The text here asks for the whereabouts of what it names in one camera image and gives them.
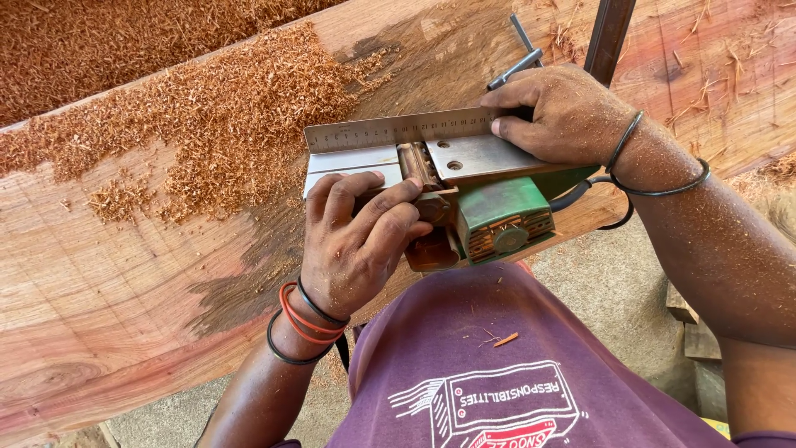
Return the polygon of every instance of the black rubber band bracelet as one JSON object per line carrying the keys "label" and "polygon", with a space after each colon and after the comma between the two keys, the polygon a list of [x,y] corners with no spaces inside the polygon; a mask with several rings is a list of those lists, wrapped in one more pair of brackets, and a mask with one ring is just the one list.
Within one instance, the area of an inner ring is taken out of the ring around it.
{"label": "black rubber band bracelet", "polygon": [[300,275],[298,276],[298,280],[296,280],[296,284],[298,286],[296,288],[298,290],[298,294],[301,296],[302,299],[304,299],[304,303],[306,303],[307,306],[309,306],[313,311],[315,311],[315,314],[318,314],[320,317],[323,317],[323,319],[329,322],[330,324],[335,324],[341,328],[348,325],[348,323],[351,321],[351,317],[349,317],[346,320],[335,319],[332,316],[329,316],[325,312],[321,311],[321,309],[318,308],[317,306],[315,306],[315,304],[312,303],[312,301],[310,300],[310,297],[306,295],[306,291],[304,290],[304,285],[301,284]]}
{"label": "black rubber band bracelet", "polygon": [[677,193],[682,193],[683,191],[691,190],[692,188],[699,186],[704,181],[708,180],[708,178],[710,177],[710,165],[708,165],[708,163],[705,162],[702,159],[697,159],[697,160],[699,160],[699,163],[702,164],[702,174],[699,176],[699,178],[697,178],[695,181],[691,182],[690,184],[688,184],[688,185],[686,185],[684,187],[675,188],[674,190],[669,190],[669,191],[639,191],[639,190],[631,190],[630,188],[625,187],[624,185],[619,183],[619,181],[616,179],[616,176],[614,176],[613,174],[611,174],[611,181],[614,182],[614,185],[616,185],[616,187],[619,190],[622,190],[622,191],[624,191],[625,193],[627,193],[629,195],[636,195],[636,196],[668,196],[668,195],[676,195]]}
{"label": "black rubber band bracelet", "polygon": [[274,341],[271,340],[271,328],[274,326],[274,320],[276,320],[276,317],[281,312],[282,312],[282,309],[280,308],[277,312],[274,313],[274,316],[271,318],[271,321],[268,322],[268,330],[266,330],[266,332],[265,332],[265,339],[268,341],[268,348],[270,348],[271,352],[274,354],[274,356],[276,356],[280,360],[282,360],[282,361],[284,361],[284,362],[286,362],[288,364],[292,364],[294,366],[306,366],[307,364],[317,363],[318,361],[320,361],[324,356],[326,356],[326,353],[329,353],[329,350],[331,350],[332,347],[334,347],[334,342],[333,342],[333,343],[329,344],[329,347],[327,347],[323,352],[321,352],[320,355],[315,356],[311,360],[294,360],[292,358],[288,358],[282,352],[280,352],[279,350],[276,349],[276,346],[274,345]]}
{"label": "black rubber band bracelet", "polygon": [[616,145],[616,149],[614,149],[614,154],[611,156],[611,159],[608,160],[608,164],[605,166],[605,174],[611,173],[611,168],[614,167],[614,163],[616,163],[616,159],[619,158],[619,153],[622,152],[622,149],[625,148],[625,143],[630,138],[630,134],[633,133],[633,130],[638,126],[638,123],[642,120],[644,116],[644,109],[636,112],[636,116],[633,117],[633,121],[630,122],[630,126],[627,127],[625,130],[625,134],[619,140],[619,144]]}

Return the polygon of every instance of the man's hand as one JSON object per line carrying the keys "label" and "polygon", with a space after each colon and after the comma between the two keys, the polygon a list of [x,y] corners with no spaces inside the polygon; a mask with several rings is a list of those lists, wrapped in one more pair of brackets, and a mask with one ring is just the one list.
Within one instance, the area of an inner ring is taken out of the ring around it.
{"label": "man's hand", "polygon": [[528,69],[481,106],[534,108],[533,123],[502,116],[492,133],[550,163],[605,165],[635,110],[574,65]]}
{"label": "man's hand", "polygon": [[331,317],[344,320],[373,299],[409,242],[433,228],[409,203],[422,186],[414,178],[382,191],[352,218],[355,198],[383,182],[379,171],[325,175],[307,195],[301,278]]}

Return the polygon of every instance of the fingernail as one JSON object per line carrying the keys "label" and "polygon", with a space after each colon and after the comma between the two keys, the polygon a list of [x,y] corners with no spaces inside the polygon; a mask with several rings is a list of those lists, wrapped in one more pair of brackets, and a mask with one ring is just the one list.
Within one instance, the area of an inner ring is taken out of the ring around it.
{"label": "fingernail", "polygon": [[496,136],[500,136],[500,119],[496,118],[492,121],[492,133]]}

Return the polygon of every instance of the purple t-shirt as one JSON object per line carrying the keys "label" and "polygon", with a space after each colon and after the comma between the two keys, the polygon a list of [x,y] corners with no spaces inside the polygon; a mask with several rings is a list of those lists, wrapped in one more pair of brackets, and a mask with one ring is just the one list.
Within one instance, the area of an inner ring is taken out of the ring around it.
{"label": "purple t-shirt", "polygon": [[[518,337],[494,347],[484,330]],[[796,447],[781,431],[729,442],[504,263],[436,273],[395,299],[357,342],[349,392],[328,446]]]}

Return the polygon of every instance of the t-shirt print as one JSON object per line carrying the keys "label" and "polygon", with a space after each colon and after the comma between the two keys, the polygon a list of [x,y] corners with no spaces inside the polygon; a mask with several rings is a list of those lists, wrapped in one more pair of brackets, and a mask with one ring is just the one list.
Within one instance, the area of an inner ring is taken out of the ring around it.
{"label": "t-shirt print", "polygon": [[428,426],[431,448],[539,448],[552,438],[566,444],[578,419],[588,418],[552,360],[427,379],[388,401],[396,418]]}

